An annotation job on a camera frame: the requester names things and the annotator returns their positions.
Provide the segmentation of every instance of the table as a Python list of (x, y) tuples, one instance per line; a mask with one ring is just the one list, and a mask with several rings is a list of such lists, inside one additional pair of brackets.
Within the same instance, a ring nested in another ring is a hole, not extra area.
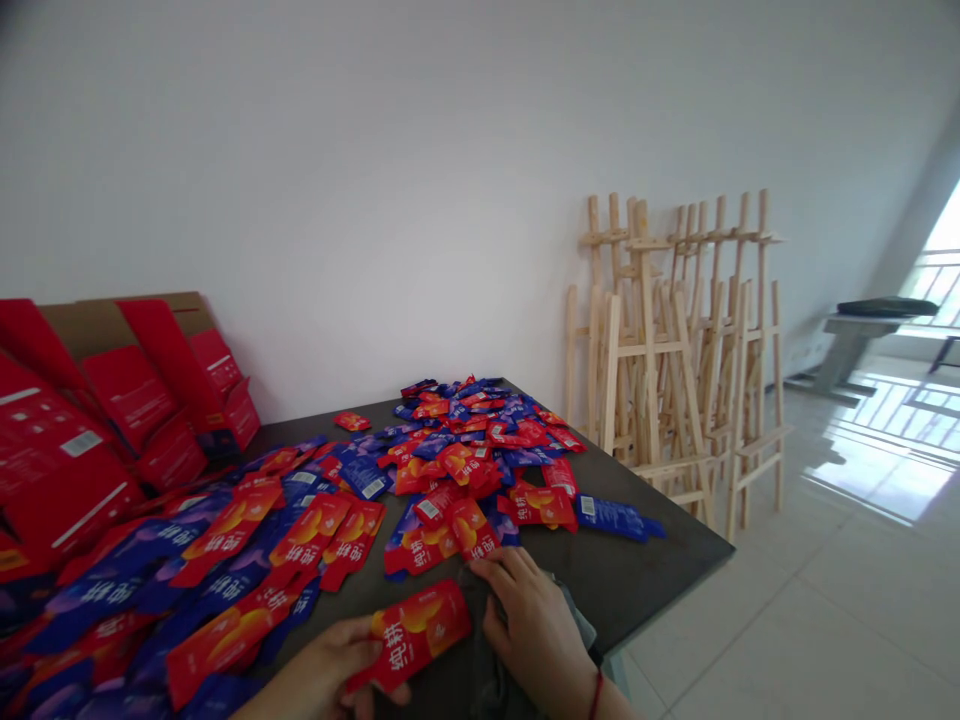
[[(510, 383), (507, 386), (517, 389)], [(350, 408), (369, 418), (372, 432), (387, 425), (402, 424), (393, 415), (400, 399)], [(277, 445), (291, 445), (320, 433), (330, 440), (349, 440), (350, 433), (335, 426), (341, 411), (266, 425), (245, 453), (255, 458)], [(626, 538), (581, 530), (524, 527), (523, 546), (537, 563), (570, 588), (577, 606), (597, 629), (596, 649), (614, 652), (658, 613), (673, 604), (700, 580), (733, 554), (733, 547), (682, 508), (658, 493), (630, 470), (586, 441), (585, 453), (568, 453), (580, 489), (607, 500), (629, 503), (666, 528), (668, 539), (651, 539), (646, 545)], [(538, 468), (526, 479), (543, 485)], [(297, 651), (332, 623), (372, 613), (399, 602), (447, 577), (455, 578), (463, 563), (450, 558), (436, 568), (409, 577), (403, 583), (387, 582), (383, 576), (384, 546), (406, 507), (406, 498), (382, 495), (387, 515), (366, 565), (347, 577), (339, 593), (320, 596), (310, 620), (291, 633), (277, 662), (263, 668), (272, 676)], [(411, 681), (413, 703), (402, 711), (382, 697), (377, 700), (377, 718), (465, 718), (473, 699), (472, 643), (462, 642), (415, 676)]]
[(795, 390), (820, 395), (841, 405), (856, 407), (858, 396), (872, 397), (876, 388), (850, 382), (871, 340), (892, 335), (909, 318), (876, 318), (858, 315), (827, 316), (824, 332), (834, 335), (830, 350), (816, 374), (799, 373), (784, 381)]

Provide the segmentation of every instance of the human hand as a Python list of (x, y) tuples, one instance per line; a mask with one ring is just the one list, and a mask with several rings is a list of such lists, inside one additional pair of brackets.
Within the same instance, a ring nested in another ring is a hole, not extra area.
[[(357, 720), (373, 719), (373, 688), (344, 693), (347, 680), (376, 661), (382, 643), (370, 642), (373, 617), (342, 620), (310, 641), (232, 720), (339, 720), (352, 709)], [(404, 683), (389, 695), (410, 702)]]
[(588, 717), (597, 668), (560, 588), (524, 548), (498, 548), (470, 569), (507, 613), (504, 626), (488, 597), (483, 632), (520, 687), (553, 720)]

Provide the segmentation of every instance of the dark table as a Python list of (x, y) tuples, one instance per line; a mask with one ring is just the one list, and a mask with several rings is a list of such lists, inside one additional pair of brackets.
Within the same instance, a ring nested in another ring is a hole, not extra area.
[[(376, 432), (400, 425), (393, 408), (400, 399), (350, 408), (369, 418)], [(255, 458), (277, 445), (292, 445), (320, 433), (330, 440), (349, 440), (350, 433), (333, 424), (339, 412), (314, 415), (266, 425), (253, 439), (245, 457)], [(548, 530), (525, 526), (523, 546), (537, 564), (550, 570), (570, 588), (577, 607), (597, 629), (596, 649), (607, 655), (629, 640), (643, 625), (673, 604), (691, 587), (717, 569), (733, 554), (733, 547), (671, 500), (658, 493), (600, 448), (586, 441), (585, 453), (568, 453), (580, 490), (606, 500), (628, 503), (663, 523), (667, 539), (653, 538), (646, 545), (594, 530), (577, 534), (562, 528)], [(539, 468), (525, 478), (543, 485)], [(409, 577), (403, 583), (384, 579), (383, 552), (403, 510), (406, 498), (380, 496), (387, 515), (366, 565), (347, 577), (339, 593), (320, 596), (310, 620), (291, 633), (277, 662), (263, 669), (271, 676), (313, 637), (344, 618), (385, 608), (448, 577), (456, 577), (462, 561), (450, 558), (438, 567)], [(411, 680), (413, 702), (397, 712), (378, 698), (377, 717), (466, 718), (472, 690), (471, 643), (448, 650)]]

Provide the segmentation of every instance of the tile floor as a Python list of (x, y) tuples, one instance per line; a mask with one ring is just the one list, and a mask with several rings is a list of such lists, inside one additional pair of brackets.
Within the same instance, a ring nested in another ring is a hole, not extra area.
[(925, 373), (787, 392), (784, 512), (761, 478), (734, 558), (622, 653), (648, 720), (960, 718), (960, 370)]

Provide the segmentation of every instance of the red cardboard box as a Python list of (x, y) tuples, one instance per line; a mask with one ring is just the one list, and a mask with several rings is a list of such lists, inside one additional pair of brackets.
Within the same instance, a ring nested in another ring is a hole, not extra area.
[(0, 353), (0, 506), (23, 546), (8, 571), (41, 571), (85, 549), (143, 495), (107, 433), (39, 376)]
[(112, 302), (0, 300), (0, 344), (110, 427), (121, 458), (159, 492), (203, 472), (186, 412)]
[(241, 374), (200, 293), (124, 298), (116, 304), (167, 386), (187, 407), (207, 457), (246, 449), (260, 427), (250, 378)]

